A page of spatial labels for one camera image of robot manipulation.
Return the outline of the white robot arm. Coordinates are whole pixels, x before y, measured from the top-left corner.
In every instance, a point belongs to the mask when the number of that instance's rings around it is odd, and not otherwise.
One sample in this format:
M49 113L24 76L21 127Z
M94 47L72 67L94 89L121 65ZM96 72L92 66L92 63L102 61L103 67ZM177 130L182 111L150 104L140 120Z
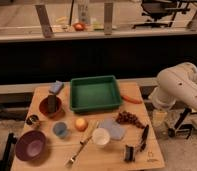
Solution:
M171 109L177 100L197 111L197 67L184 62L161 70L157 86L149 95L153 106L158 110Z

